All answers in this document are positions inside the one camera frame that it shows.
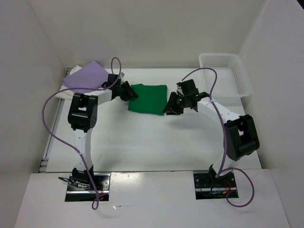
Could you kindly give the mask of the purple t shirt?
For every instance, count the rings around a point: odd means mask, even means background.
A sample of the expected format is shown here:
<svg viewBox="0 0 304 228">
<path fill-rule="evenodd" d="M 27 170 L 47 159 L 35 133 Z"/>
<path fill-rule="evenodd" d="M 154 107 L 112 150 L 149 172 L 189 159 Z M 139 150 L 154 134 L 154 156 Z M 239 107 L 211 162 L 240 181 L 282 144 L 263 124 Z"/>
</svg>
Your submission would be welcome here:
<svg viewBox="0 0 304 228">
<path fill-rule="evenodd" d="M 74 88 L 77 93 L 89 93 L 98 89 L 108 80 L 108 72 L 96 61 L 92 61 L 80 70 L 63 79 L 63 85 Z"/>
</svg>

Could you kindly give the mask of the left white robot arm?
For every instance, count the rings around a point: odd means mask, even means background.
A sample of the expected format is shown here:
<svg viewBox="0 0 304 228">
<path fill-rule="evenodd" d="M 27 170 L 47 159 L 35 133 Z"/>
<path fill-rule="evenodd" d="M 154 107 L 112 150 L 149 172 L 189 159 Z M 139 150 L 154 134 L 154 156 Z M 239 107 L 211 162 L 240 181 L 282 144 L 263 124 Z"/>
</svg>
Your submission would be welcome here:
<svg viewBox="0 0 304 228">
<path fill-rule="evenodd" d="M 72 170 L 70 182 L 85 190 L 95 184 L 94 168 L 91 157 L 91 135 L 97 123 L 98 106 L 119 97 L 123 101 L 137 98 L 138 95 L 126 81 L 113 88 L 99 91 L 96 95 L 75 93 L 68 113 L 68 123 L 74 133 L 75 147 L 80 159 Z"/>
</svg>

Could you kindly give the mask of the white t shirt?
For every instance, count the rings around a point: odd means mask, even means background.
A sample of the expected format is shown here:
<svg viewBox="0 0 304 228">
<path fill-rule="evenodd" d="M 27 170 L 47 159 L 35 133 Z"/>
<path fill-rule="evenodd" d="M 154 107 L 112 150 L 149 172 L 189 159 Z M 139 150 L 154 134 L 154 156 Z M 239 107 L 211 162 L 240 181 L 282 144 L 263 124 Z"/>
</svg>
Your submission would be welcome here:
<svg viewBox="0 0 304 228">
<path fill-rule="evenodd" d="M 67 76 L 70 76 L 71 74 L 77 72 L 78 70 L 80 70 L 82 67 L 76 65 L 74 68 L 69 68 L 67 71 Z M 58 94 L 55 95 L 56 98 L 58 99 L 63 99 L 63 100 L 72 100 L 73 99 L 73 95 L 74 95 L 74 91 L 73 90 L 66 90 L 63 92 L 60 92 Z"/>
</svg>

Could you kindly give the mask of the green t shirt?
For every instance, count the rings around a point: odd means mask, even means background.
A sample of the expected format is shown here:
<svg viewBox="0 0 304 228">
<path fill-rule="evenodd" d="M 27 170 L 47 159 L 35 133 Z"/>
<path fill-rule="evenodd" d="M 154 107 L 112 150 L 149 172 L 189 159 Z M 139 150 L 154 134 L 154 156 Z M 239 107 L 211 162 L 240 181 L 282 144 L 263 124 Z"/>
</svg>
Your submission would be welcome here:
<svg viewBox="0 0 304 228">
<path fill-rule="evenodd" d="M 132 98 L 128 104 L 128 110 L 140 114 L 164 115 L 163 110 L 167 104 L 166 85 L 131 85 L 138 95 Z"/>
</svg>

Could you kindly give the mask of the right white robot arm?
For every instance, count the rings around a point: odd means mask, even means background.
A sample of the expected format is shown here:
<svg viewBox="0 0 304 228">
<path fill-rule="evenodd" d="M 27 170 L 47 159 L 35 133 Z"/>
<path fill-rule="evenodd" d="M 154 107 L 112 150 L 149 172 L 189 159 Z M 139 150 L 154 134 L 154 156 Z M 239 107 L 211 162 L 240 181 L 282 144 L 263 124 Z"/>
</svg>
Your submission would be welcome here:
<svg viewBox="0 0 304 228">
<path fill-rule="evenodd" d="M 220 124 L 223 131 L 223 155 L 209 167 L 209 183 L 220 186 L 225 177 L 234 169 L 234 165 L 244 156 L 252 154 L 260 147 L 253 117 L 237 114 L 222 106 L 208 96 L 206 92 L 195 95 L 170 94 L 163 113 L 181 115 L 185 108 L 207 116 Z"/>
</svg>

